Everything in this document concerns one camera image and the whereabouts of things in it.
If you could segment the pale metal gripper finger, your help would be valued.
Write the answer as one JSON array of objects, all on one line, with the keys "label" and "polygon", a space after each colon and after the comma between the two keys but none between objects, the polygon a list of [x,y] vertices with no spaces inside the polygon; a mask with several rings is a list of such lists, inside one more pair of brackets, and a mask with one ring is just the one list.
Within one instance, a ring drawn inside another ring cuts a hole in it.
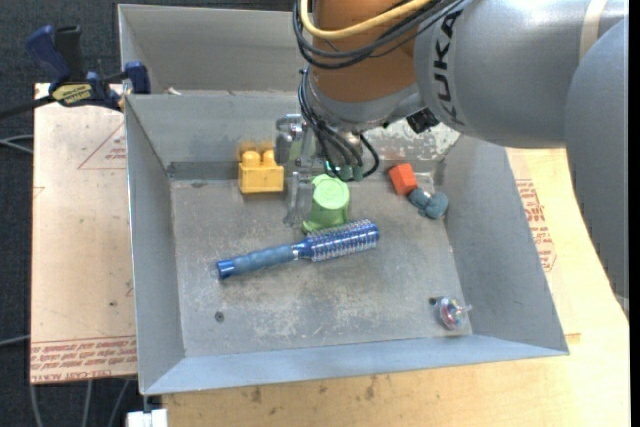
[{"label": "pale metal gripper finger", "polygon": [[307,217],[313,203],[314,185],[309,173],[300,173],[298,182],[298,214]]},{"label": "pale metal gripper finger", "polygon": [[284,224],[291,228],[295,228],[299,224],[297,206],[299,183],[299,173],[293,172],[291,174],[291,177],[287,181],[287,211],[285,217],[283,218]]}]

